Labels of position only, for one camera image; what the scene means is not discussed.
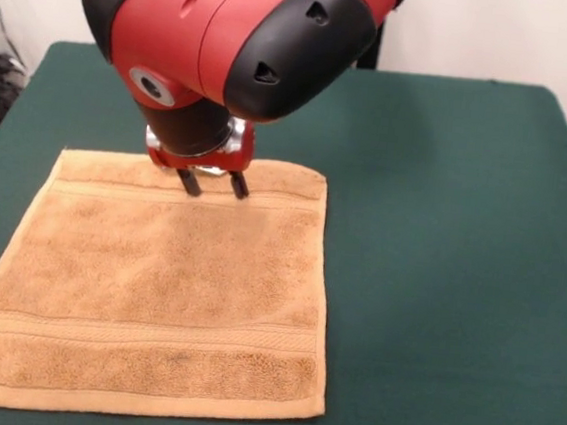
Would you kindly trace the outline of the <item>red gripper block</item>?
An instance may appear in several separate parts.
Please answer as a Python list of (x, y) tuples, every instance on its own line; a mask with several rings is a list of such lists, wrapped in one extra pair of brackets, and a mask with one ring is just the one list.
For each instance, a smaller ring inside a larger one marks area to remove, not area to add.
[(151, 161), (160, 167), (177, 169), (178, 177), (190, 197), (202, 194), (194, 168), (230, 172), (230, 183), (236, 198), (246, 199), (249, 189), (244, 173), (253, 159), (255, 127), (252, 123), (230, 121), (230, 136), (215, 151), (197, 156), (182, 156), (164, 148), (151, 127), (148, 127), (146, 148)]

